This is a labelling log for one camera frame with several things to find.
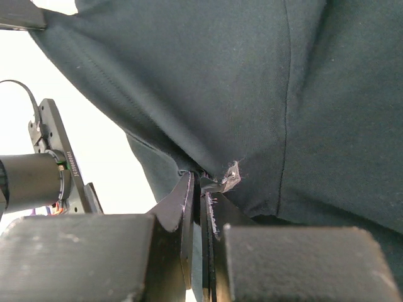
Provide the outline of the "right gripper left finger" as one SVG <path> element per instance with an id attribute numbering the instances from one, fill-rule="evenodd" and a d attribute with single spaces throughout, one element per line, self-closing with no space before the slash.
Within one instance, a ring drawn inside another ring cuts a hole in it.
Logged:
<path id="1" fill-rule="evenodd" d="M 1 235 L 2 301 L 184 301 L 195 176 L 149 212 L 27 216 Z"/>

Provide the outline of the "black t shirt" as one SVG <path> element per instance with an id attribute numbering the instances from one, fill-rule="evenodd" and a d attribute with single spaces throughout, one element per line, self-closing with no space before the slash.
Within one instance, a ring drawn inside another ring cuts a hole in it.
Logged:
<path id="1" fill-rule="evenodd" d="M 401 1 L 77 1 L 30 35 L 127 135 L 267 225 L 358 227 L 402 286 Z"/>

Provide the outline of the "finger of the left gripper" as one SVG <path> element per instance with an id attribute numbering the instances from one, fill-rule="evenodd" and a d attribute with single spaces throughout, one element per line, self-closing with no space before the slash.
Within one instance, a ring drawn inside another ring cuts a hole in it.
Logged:
<path id="1" fill-rule="evenodd" d="M 1 0 L 1 30 L 44 30 L 43 9 L 30 0 Z"/>

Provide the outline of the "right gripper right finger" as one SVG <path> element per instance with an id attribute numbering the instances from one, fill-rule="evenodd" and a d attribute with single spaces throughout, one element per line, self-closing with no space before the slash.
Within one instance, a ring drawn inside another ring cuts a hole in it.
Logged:
<path id="1" fill-rule="evenodd" d="M 204 301 L 400 301 L 380 245 L 356 227 L 258 225 L 225 192 L 239 183 L 200 179 Z"/>

